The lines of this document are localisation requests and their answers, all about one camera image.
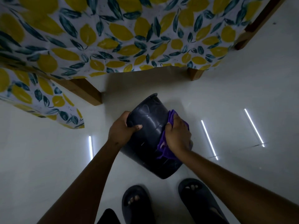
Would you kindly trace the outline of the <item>person's right hand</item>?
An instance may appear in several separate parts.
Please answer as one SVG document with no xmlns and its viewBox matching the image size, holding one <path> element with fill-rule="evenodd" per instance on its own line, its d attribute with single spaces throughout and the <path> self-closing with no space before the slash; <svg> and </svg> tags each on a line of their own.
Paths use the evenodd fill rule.
<svg viewBox="0 0 299 224">
<path fill-rule="evenodd" d="M 174 125 L 169 138 L 166 138 L 171 151 L 179 158 L 179 155 L 189 150 L 191 141 L 191 132 L 188 130 L 185 122 L 179 117 L 174 116 Z"/>
</svg>

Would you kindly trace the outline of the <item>person's left hand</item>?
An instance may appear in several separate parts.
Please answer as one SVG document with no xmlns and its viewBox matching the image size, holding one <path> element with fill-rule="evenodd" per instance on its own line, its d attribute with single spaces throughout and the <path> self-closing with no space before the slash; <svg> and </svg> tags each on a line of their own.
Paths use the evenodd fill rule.
<svg viewBox="0 0 299 224">
<path fill-rule="evenodd" d="M 108 133 L 107 142 L 118 148 L 119 150 L 130 140 L 133 134 L 128 134 L 127 129 L 127 118 L 129 116 L 129 111 L 124 111 L 120 117 L 112 124 Z"/>
</svg>

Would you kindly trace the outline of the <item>dark plastic bucket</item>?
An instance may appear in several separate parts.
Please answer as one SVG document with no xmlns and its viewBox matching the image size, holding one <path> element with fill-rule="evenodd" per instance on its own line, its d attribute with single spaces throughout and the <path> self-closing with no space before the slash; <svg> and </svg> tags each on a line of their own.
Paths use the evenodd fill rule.
<svg viewBox="0 0 299 224">
<path fill-rule="evenodd" d="M 157 145 L 167 123 L 168 112 L 157 93 L 144 99 L 131 111 L 126 121 L 128 127 L 141 124 L 143 128 L 134 133 L 121 148 L 124 155 L 163 180 L 173 175 L 182 165 L 180 161 L 158 159 L 161 152 L 157 150 Z"/>
</svg>

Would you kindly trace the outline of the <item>purple cleaning cloth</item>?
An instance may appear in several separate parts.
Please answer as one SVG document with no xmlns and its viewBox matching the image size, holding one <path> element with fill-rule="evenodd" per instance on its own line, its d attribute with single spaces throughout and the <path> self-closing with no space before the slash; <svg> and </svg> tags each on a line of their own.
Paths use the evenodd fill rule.
<svg viewBox="0 0 299 224">
<path fill-rule="evenodd" d="M 176 160 L 176 161 L 182 161 L 180 158 L 178 158 L 170 149 L 167 140 L 166 140 L 166 129 L 167 129 L 167 125 L 170 124 L 171 127 L 173 128 L 174 125 L 174 116 L 178 115 L 177 112 L 172 109 L 168 112 L 168 119 L 167 119 L 167 123 L 165 125 L 164 131 L 162 132 L 162 135 L 160 137 L 160 141 L 157 145 L 157 150 L 159 152 L 161 152 L 161 155 L 158 157 L 158 159 L 162 159 L 162 158 L 167 158 L 170 160 Z"/>
</svg>

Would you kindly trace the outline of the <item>person's left forearm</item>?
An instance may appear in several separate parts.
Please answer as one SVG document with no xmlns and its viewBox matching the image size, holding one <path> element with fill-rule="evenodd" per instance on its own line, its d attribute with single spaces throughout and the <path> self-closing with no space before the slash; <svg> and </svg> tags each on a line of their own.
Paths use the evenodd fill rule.
<svg viewBox="0 0 299 224">
<path fill-rule="evenodd" d="M 102 193 L 121 144 L 109 139 L 37 224 L 94 224 Z"/>
</svg>

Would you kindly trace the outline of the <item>person's right forearm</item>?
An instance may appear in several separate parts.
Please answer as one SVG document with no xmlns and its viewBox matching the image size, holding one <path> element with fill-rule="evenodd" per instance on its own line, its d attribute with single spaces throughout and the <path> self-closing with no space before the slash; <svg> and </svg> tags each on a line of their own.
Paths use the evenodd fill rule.
<svg viewBox="0 0 299 224">
<path fill-rule="evenodd" d="M 188 149 L 175 155 L 226 205 L 241 224 L 299 224 L 299 206 Z"/>
</svg>

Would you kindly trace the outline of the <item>dark left slipper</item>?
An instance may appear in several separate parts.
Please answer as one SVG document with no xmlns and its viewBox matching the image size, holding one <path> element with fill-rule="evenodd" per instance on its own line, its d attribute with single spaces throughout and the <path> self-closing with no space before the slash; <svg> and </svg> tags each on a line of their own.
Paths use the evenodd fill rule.
<svg viewBox="0 0 299 224">
<path fill-rule="evenodd" d="M 125 224 L 156 224 L 151 200 L 140 185 L 129 187 L 122 197 Z"/>
</svg>

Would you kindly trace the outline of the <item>dark slipper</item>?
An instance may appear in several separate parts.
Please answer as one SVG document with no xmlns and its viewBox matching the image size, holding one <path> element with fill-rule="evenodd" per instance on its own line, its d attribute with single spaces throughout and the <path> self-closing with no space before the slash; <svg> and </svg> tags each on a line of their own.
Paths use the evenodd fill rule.
<svg viewBox="0 0 299 224">
<path fill-rule="evenodd" d="M 195 224 L 229 224 L 211 191 L 202 181 L 186 178 L 179 183 L 178 193 Z"/>
<path fill-rule="evenodd" d="M 151 200 L 140 185 L 129 187 L 122 197 L 125 224 L 156 224 Z"/>
</svg>

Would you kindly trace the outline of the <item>dark right slipper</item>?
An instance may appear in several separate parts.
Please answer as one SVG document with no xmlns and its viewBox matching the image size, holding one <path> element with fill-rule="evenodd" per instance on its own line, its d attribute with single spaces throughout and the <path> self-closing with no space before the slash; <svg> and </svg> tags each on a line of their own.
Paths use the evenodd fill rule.
<svg viewBox="0 0 299 224">
<path fill-rule="evenodd" d="M 195 224 L 229 224 L 211 191 L 202 181 L 186 178 L 179 183 L 178 193 Z"/>
</svg>

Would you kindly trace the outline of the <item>person's dark trouser leg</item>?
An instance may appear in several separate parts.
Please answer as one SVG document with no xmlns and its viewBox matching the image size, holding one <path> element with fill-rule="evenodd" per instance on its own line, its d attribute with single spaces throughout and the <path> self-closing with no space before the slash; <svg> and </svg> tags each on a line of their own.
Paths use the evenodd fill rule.
<svg viewBox="0 0 299 224">
<path fill-rule="evenodd" d="M 116 213 L 108 208 L 106 209 L 96 224 L 121 224 Z"/>
</svg>

